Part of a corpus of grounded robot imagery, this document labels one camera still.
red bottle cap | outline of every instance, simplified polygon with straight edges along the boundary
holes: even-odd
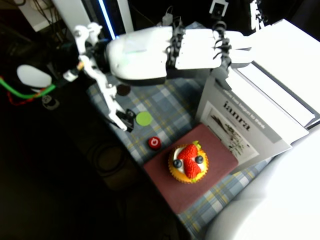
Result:
[[[157,136],[153,136],[148,140],[149,147],[153,150],[161,148],[161,140]]]

blue plaid fabric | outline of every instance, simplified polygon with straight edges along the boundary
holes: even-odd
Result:
[[[119,84],[113,76],[108,76],[108,80],[115,85]],[[112,131],[141,166],[158,153],[149,148],[149,138],[159,137],[163,149],[197,124],[194,118],[205,81],[205,79],[177,78],[167,80],[164,85],[131,87],[129,95],[116,97],[124,109],[131,109],[136,114],[148,111],[153,117],[149,126],[142,127],[135,123],[131,133],[123,132],[110,124]],[[92,85],[87,92],[100,113],[106,115],[108,108],[97,84]],[[234,175],[226,176],[189,209],[178,215],[194,239],[204,238],[208,223],[267,163],[264,161]]]

strawberry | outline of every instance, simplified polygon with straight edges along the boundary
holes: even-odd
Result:
[[[178,159],[187,160],[195,158],[198,155],[197,146],[194,144],[187,145],[182,151],[178,154]]]
[[[199,173],[201,173],[200,167],[191,158],[183,160],[184,173],[189,179],[194,179]]]

green disc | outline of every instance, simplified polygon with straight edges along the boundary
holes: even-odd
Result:
[[[147,111],[142,111],[138,113],[135,118],[136,123],[142,127],[148,126],[152,122],[152,116]]]

red notebook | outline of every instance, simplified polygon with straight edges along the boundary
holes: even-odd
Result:
[[[175,146],[191,144],[197,140],[208,156],[208,172],[197,183],[181,183],[169,171],[168,160],[170,152]],[[176,214],[179,214],[235,169],[237,165],[237,159],[221,141],[205,125],[199,124],[144,164],[143,167],[171,209]]]

